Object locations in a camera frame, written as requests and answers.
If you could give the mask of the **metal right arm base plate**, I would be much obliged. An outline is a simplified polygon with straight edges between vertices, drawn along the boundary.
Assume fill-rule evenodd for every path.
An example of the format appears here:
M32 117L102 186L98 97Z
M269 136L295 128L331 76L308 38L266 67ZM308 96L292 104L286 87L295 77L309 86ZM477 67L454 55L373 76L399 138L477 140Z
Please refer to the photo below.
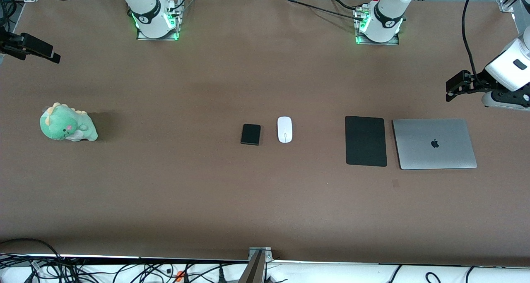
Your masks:
M177 41L180 36L180 28L177 27L176 29L170 30L165 36L161 36L160 38L149 38L145 36L140 30L137 31L137 40L143 40L143 41Z

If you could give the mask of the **white computer mouse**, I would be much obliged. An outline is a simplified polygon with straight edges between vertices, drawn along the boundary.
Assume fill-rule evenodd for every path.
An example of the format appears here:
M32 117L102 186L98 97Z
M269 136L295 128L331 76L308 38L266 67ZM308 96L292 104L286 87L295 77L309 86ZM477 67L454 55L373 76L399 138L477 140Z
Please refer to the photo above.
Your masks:
M290 143L293 139L293 123L290 117L281 116L277 119L277 137L280 143Z

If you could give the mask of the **black phone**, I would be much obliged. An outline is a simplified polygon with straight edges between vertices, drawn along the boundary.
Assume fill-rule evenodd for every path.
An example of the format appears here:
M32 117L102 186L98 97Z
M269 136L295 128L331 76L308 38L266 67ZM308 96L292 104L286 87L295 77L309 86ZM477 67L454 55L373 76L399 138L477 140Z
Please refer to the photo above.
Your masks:
M245 123L242 128L241 141L243 145L260 144L261 125Z

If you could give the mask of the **black mouse pad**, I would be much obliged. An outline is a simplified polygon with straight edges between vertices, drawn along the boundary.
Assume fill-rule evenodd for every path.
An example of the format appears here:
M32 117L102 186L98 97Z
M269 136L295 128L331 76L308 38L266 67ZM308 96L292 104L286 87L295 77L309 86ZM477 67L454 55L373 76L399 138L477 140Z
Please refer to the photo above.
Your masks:
M383 118L346 116L345 128L348 165L387 166Z

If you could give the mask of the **silver laptop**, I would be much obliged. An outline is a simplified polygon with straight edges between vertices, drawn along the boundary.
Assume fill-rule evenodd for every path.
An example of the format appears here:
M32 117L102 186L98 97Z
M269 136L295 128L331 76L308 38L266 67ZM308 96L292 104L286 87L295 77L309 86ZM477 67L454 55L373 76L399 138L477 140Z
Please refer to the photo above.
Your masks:
M396 119L392 126L402 170L477 168L465 119Z

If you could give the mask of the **aluminium frame post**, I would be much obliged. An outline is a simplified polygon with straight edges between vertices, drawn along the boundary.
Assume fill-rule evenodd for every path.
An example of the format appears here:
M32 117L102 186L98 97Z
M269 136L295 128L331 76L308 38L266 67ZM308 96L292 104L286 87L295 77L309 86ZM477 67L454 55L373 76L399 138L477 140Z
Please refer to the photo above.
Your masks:
M237 283L265 283L267 264L273 261L270 247L250 247L249 261Z

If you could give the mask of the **green dinosaur plush toy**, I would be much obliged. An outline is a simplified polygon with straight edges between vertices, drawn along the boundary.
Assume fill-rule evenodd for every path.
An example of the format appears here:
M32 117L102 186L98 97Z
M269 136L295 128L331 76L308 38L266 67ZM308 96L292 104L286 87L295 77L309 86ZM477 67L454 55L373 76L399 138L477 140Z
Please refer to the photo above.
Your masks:
M98 139L98 132L87 112L59 102L43 111L39 123L43 134L52 140L79 142Z

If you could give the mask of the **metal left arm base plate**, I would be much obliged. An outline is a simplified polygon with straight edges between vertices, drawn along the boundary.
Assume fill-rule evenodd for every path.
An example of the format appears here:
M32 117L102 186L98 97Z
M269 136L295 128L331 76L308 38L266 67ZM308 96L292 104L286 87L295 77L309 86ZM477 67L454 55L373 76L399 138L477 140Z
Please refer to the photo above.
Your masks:
M391 40L387 42L376 42L369 39L366 34L357 33L355 36L356 44L369 44L378 46L397 46L399 44L399 35L395 34Z

